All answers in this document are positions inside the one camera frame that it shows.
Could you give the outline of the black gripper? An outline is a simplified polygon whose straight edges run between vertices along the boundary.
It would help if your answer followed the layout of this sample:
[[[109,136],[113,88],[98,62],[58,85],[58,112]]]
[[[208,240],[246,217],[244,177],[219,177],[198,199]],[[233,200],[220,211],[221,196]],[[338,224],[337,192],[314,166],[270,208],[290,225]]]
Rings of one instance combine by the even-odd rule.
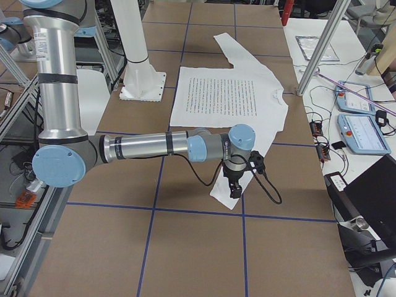
[[[241,197],[241,185],[239,184],[239,179],[243,176],[243,170],[234,170],[226,163],[223,163],[223,176],[228,179],[230,198],[239,199]]]

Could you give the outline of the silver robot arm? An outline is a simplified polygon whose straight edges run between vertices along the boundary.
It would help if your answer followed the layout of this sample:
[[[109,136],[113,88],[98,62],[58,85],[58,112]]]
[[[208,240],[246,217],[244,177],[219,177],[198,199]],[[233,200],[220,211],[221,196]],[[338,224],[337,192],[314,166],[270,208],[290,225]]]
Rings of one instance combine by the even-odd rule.
[[[97,12],[93,1],[23,1],[24,21],[33,30],[44,128],[32,160],[38,179],[49,186],[69,187],[92,168],[113,160],[177,155],[188,162],[220,160],[230,196],[241,197],[240,178],[258,156],[256,135],[245,124],[228,133],[206,129],[131,137],[90,136],[82,128],[74,38],[94,36]]]
[[[26,58],[36,53],[34,39],[18,17],[1,20],[1,46],[8,52],[17,49]]]

